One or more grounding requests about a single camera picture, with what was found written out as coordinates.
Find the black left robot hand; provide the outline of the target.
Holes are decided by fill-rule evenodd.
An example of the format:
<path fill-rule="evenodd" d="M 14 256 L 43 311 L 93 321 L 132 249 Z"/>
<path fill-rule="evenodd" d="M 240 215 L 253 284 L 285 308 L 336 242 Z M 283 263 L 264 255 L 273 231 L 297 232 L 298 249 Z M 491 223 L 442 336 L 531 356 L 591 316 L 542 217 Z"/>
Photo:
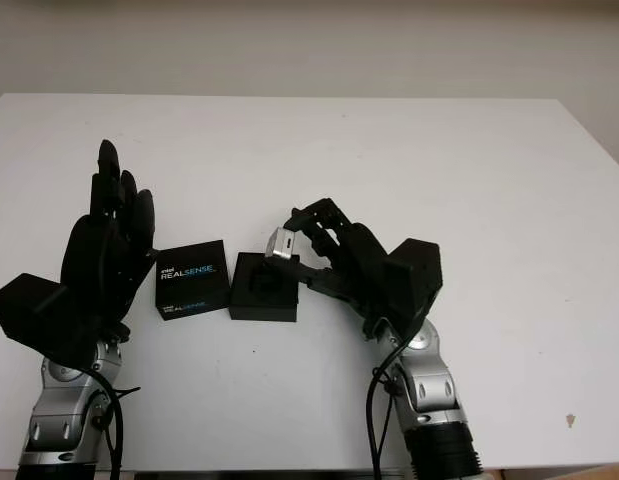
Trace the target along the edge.
<path fill-rule="evenodd" d="M 104 139 L 92 175 L 89 212 L 75 223 L 65 250 L 61 283 L 77 296 L 98 334 L 129 340 L 123 323 L 155 264 L 155 209 L 150 190 L 137 188 L 120 168 L 114 144 Z"/>

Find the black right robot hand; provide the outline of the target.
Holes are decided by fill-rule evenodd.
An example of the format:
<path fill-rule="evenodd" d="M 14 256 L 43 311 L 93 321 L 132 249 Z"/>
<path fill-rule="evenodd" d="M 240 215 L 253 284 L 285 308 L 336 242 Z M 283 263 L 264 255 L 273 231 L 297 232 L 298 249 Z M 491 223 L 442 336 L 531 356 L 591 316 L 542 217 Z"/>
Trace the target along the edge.
<path fill-rule="evenodd" d="M 329 260 L 323 269 L 295 261 L 278 267 L 310 289 L 347 303 L 363 318 L 362 331 L 368 339 L 383 335 L 390 317 L 387 294 L 380 285 L 382 263 L 387 251 L 371 230 L 350 221 L 330 198 L 291 210 L 284 228 L 303 233 L 314 252 Z"/>

